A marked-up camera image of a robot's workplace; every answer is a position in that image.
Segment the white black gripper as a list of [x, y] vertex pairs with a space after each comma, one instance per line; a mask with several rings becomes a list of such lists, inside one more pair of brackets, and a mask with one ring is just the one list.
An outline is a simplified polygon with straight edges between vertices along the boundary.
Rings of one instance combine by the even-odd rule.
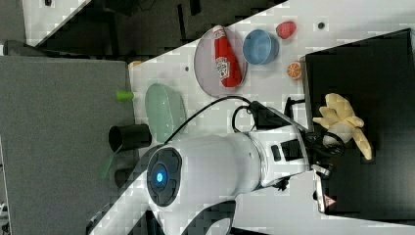
[[329, 178], [345, 153], [345, 142], [328, 131], [306, 132], [302, 138], [310, 167], [317, 171], [318, 176]]

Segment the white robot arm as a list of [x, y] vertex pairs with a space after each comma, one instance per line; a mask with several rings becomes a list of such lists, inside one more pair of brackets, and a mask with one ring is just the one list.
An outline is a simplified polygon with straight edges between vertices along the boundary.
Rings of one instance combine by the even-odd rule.
[[329, 174], [322, 159], [344, 151], [339, 136], [302, 134], [292, 125], [175, 140], [151, 152], [87, 235], [129, 235], [146, 212], [163, 235], [228, 235], [238, 196], [284, 190], [291, 177], [311, 169]]

